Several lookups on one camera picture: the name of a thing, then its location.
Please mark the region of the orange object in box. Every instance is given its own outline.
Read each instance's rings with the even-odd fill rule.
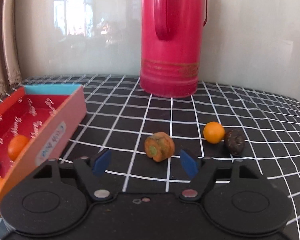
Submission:
[[[0,201],[48,158],[60,157],[87,112],[82,85],[27,85],[0,103]],[[8,156],[14,137],[30,139],[15,162]]]
[[[29,139],[24,135],[17,135],[8,144],[8,156],[13,162],[18,158],[23,148],[28,144]]]

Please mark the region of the black tablecloth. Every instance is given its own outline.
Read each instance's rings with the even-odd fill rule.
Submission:
[[[87,115],[64,150],[61,161],[113,150],[102,180],[110,190],[129,192],[180,191],[189,182],[178,153],[232,162],[223,143],[211,145],[202,129],[211,121],[246,136],[241,156],[291,200],[293,212],[285,229],[300,239],[300,103],[289,97],[242,87],[198,83],[188,98],[158,98],[144,92],[136,76],[67,75],[36,77],[24,84],[81,83]],[[155,163],[144,152],[144,140],[154,132],[169,134],[175,155]]]

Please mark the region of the thermos handle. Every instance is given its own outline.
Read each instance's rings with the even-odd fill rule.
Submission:
[[[159,40],[168,39],[167,6],[168,0],[154,0],[155,32]]]
[[[203,26],[207,24],[207,19],[208,19],[208,0],[205,0],[206,2],[206,19],[203,22]]]

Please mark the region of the white wall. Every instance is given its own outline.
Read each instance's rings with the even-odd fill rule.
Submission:
[[[24,77],[65,73],[135,74],[140,68],[141,0],[94,0],[94,23],[115,24],[118,45],[66,41],[54,29],[53,0],[16,0]],[[200,79],[300,100],[300,0],[209,0]]]

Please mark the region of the carrot slice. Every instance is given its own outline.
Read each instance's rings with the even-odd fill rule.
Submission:
[[[174,151],[173,140],[164,132],[154,133],[145,140],[145,152],[149,158],[153,158],[156,162],[170,158]]]

